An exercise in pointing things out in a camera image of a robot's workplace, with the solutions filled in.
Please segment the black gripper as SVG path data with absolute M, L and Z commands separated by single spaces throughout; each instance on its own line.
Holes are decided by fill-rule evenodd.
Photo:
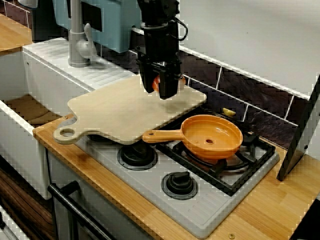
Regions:
M 159 92 L 162 100 L 173 97 L 178 92 L 180 80 L 180 59 L 178 57 L 179 38 L 177 21 L 160 25 L 141 24 L 144 32 L 144 47 L 137 47 L 137 64 L 142 84 L 147 93 Z M 165 63 L 161 71 L 160 63 Z

